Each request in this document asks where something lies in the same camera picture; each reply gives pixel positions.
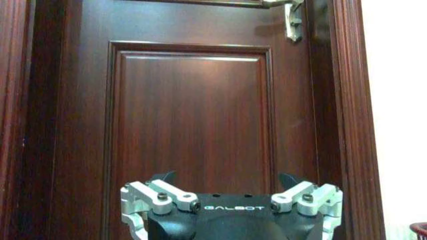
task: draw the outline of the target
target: metal clamp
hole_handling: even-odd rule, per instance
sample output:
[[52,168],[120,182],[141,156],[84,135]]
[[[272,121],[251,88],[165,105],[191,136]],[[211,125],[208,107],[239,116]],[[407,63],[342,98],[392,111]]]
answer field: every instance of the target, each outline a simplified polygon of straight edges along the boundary
[[283,193],[271,196],[271,209],[275,213],[284,213],[296,209],[302,215],[323,215],[322,240],[332,240],[335,228],[342,225],[343,191],[331,184],[322,187],[307,181],[300,182]]
[[127,183],[120,189],[121,222],[131,231],[135,240],[147,240],[148,232],[144,229],[147,212],[157,215],[168,214],[172,210],[172,198],[165,193],[157,193],[139,181]]
[[177,187],[159,179],[151,181],[148,186],[155,191],[165,192],[167,195],[171,196],[179,210],[193,213],[199,211],[200,202],[195,193],[180,190]]
[[271,208],[276,213],[287,213],[292,210],[292,205],[303,197],[304,194],[310,194],[315,189],[315,185],[303,181],[290,190],[276,193],[271,196]]

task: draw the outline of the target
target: wooden door frame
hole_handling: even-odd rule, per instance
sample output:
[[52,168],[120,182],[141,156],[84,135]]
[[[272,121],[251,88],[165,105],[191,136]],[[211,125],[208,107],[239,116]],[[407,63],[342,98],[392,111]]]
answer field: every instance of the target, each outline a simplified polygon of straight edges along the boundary
[[33,36],[33,0],[0,3],[0,239],[16,224],[27,92]]
[[[314,4],[307,2],[312,33]],[[342,236],[386,239],[362,3],[328,0],[327,4],[330,41],[318,41],[314,34],[308,36],[319,182],[338,184],[344,192]],[[36,8],[33,0],[7,0],[1,5],[0,236],[13,239]]]

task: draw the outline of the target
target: raised door panel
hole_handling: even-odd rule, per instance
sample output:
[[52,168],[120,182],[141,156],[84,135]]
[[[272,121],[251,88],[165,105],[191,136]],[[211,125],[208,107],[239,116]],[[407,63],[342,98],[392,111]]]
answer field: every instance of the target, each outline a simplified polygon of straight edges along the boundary
[[272,191],[271,54],[267,47],[112,42],[109,224],[125,182],[176,170],[191,192]]

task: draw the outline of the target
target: door lock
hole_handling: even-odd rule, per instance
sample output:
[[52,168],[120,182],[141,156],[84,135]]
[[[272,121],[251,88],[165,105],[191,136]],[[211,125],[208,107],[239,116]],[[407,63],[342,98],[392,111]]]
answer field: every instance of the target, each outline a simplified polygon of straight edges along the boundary
[[261,5],[267,9],[284,5],[285,37],[295,43],[303,38],[300,10],[303,2],[304,0],[261,0]]

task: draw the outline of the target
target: dark brown door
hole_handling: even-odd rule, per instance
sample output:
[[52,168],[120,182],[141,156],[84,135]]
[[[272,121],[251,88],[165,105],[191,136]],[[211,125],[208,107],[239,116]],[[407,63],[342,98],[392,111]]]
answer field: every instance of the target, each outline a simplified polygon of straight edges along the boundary
[[155,173],[196,193],[316,181],[308,44],[283,7],[81,0],[64,14],[51,239],[129,239],[120,187]]

